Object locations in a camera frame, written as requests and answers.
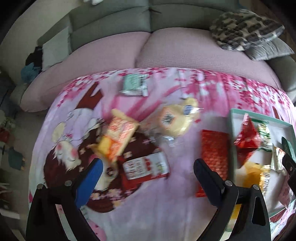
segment cartoon face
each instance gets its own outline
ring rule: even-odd
[[[116,163],[110,163],[107,159],[100,157],[103,161],[103,173],[98,180],[95,190],[104,191],[109,187],[109,184],[117,177],[118,175],[118,166]]]
[[[72,170],[81,164],[77,150],[68,141],[60,141],[54,149],[54,157],[66,167],[66,171]]]

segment screw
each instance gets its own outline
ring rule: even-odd
[[[226,184],[227,186],[231,187],[231,186],[232,186],[232,181],[226,180],[226,181],[225,181],[225,184]]]
[[[72,181],[71,180],[65,181],[65,186],[66,187],[69,187],[71,185],[72,185]]]
[[[42,184],[42,183],[39,183],[38,185],[37,185],[37,189],[42,189],[44,187],[44,185]]]

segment patterned blanket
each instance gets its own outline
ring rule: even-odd
[[[137,73],[149,76],[149,96],[119,94],[122,77]],[[125,190],[120,173],[108,168],[105,188],[94,190],[83,212],[101,240],[196,240],[215,213],[207,198],[195,197],[192,165],[201,156],[201,130],[228,132],[226,117],[231,108],[277,117],[295,129],[295,108],[282,90],[230,74],[180,68],[126,69],[77,78],[55,99],[35,143],[29,203],[37,184],[61,185],[88,166],[93,153],[87,145],[100,137],[111,109],[142,121],[161,105],[179,103],[184,95],[196,98],[204,109],[180,137],[181,155],[162,147],[170,176]],[[60,206],[58,213],[68,238],[75,240]]]

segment white wall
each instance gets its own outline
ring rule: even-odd
[[[20,71],[34,51],[37,39],[82,2],[37,0],[16,20],[0,45],[0,65],[15,83],[20,83]]]

